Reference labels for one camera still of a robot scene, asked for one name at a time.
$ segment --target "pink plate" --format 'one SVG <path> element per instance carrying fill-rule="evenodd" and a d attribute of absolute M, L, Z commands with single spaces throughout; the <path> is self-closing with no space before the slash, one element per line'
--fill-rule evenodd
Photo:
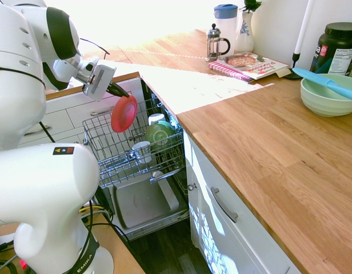
<path fill-rule="evenodd" d="M 120 133 L 126 131 L 137 116 L 137 100 L 133 95 L 129 98 L 123 96 L 117 102 L 111 115 L 111 128 Z"/>

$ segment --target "white cabinet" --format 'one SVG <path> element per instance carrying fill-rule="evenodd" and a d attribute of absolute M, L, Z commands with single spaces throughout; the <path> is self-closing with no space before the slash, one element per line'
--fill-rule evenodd
<path fill-rule="evenodd" d="M 124 90 L 132 93 L 138 102 L 144 101 L 140 78 L 118 83 Z M 120 97 L 108 93 L 100 102 L 95 102 L 82 92 L 55 98 L 46 102 L 46 113 L 42 123 L 48 126 L 48 132 L 58 143 L 82 143 L 84 130 L 82 122 L 104 111 L 110 111 Z M 50 143 L 50 139 L 39 124 L 28 130 L 21 139 L 19 147 Z"/>
<path fill-rule="evenodd" d="M 191 238 L 212 273 L 300 273 L 185 132 L 184 145 Z"/>

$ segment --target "dishwasher rack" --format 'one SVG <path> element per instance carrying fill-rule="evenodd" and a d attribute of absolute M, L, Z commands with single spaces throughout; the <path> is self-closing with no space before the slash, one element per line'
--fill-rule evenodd
<path fill-rule="evenodd" d="M 151 178 L 151 183 L 154 183 L 184 169 L 183 129 L 163 103 L 155 95 L 152 96 L 152 99 L 138 103 L 133 124 L 122 133 L 111 129 L 112 110 L 83 121 L 85 142 L 98 160 L 101 177 L 99 184 L 102 188 L 114 186 L 147 172 L 161 171 L 162 176 Z M 149 126 L 148 116 L 155 113 L 163 113 L 175 133 L 167 139 L 151 143 L 148 149 L 151 151 L 152 161 L 141 163 L 140 158 L 136 157 L 136 152 L 141 148 L 132 150 L 132 146 L 145 141 L 145 132 Z M 179 176 L 173 176 L 173 179 L 187 196 L 185 182 L 182 182 Z"/>

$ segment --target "black jar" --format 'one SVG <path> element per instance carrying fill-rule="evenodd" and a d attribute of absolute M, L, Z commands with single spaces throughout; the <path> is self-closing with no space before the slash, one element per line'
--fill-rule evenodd
<path fill-rule="evenodd" d="M 319 37 L 310 71 L 348 76 L 352 69 L 352 23 L 328 24 Z"/>

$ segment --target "white vase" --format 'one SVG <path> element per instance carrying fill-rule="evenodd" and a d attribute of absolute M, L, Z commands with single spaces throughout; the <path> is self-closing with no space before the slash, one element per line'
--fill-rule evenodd
<path fill-rule="evenodd" d="M 242 53 L 244 51 L 252 52 L 255 47 L 254 36 L 252 34 L 251 19 L 252 12 L 245 11 L 242 13 L 242 26 L 235 39 L 234 51 Z"/>

